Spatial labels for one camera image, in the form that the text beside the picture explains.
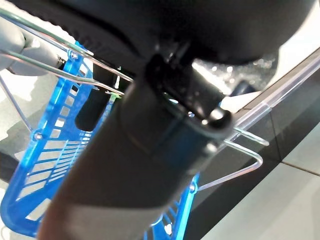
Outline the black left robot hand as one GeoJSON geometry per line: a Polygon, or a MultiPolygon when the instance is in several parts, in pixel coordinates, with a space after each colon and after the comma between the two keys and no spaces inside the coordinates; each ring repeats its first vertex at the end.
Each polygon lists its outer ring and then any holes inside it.
{"type": "Polygon", "coordinates": [[[133,82],[51,201],[40,240],[137,240],[213,159],[233,115],[196,60],[276,53],[312,0],[16,0],[133,82]]]}

